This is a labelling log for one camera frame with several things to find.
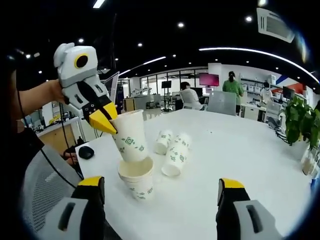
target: air conditioner unit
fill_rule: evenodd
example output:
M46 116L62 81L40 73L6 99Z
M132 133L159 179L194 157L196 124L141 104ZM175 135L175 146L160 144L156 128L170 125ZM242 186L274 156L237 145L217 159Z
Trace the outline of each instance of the air conditioner unit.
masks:
M292 43L295 34L279 15L260 7L257 7L256 13L259 33Z
M269 84L276 85L276 83L277 83L276 76L275 75L269 75L268 78L267 78L267 82Z

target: white robotic hand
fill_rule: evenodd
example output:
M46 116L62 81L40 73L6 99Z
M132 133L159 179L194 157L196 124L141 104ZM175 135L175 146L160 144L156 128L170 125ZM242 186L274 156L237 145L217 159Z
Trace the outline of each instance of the white robotic hand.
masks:
M116 106L109 99L108 91L97 74L95 48L75 46L73 42L63 43L56 49L53 61L62 93L69 100L66 108L76 116L83 116L93 128L117 133L110 123L118 116Z

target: person in green shirt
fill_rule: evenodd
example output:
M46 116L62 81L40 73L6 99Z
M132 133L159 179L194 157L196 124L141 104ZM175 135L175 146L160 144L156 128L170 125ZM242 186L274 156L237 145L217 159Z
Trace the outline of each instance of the person in green shirt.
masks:
M233 71L229 72L229 79L223 83L222 91L236 94L235 112L239 114L241 109L240 97L244 95L242 85L236 81L236 75Z

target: green leaves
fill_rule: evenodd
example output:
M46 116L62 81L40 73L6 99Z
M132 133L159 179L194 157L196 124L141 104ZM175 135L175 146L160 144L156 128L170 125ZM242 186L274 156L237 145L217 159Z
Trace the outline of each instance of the green leaves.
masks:
M285 134L289 144L292 146L303 136L304 141L310 142L310 149L317 147L320 138L320 112L297 97L288 103L284 112Z

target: glass wall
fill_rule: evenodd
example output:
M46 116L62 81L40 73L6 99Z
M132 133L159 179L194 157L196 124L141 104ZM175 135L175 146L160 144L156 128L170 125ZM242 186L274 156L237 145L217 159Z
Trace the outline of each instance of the glass wall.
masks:
M164 96L165 95L165 89L161 88L161 85L162 85L163 81L167 81L167 74L166 73L158 74L157 77L158 77L158 82L157 82L158 94L160 94L161 96Z
M144 89L145 87L148 87L148 78L147 77L143 77L141 79L141 88ZM143 95L148 95L148 92L145 91L144 93L142 93Z
M157 94L157 76L148 76L148 86L149 88L152 88L150 90L150 94Z
M161 88L163 81L171 81L171 88L169 88L170 94L178 95L180 91L180 83L188 82L192 88L204 88L205 86L201 86L199 84L199 73L208 73L207 68L203 69L192 69L192 70L180 70L180 71L172 71L161 73L157 75L152 75L148 77L140 78L140 86L144 88L148 86L152 88L150 90L150 94L160 94L164 96L165 91Z
M169 93L176 93L180 91L180 74L179 71L168 72L168 81L171 81L171 88L169 88Z
M188 82L191 88L195 85L195 71L194 70L184 70L180 71L181 82Z

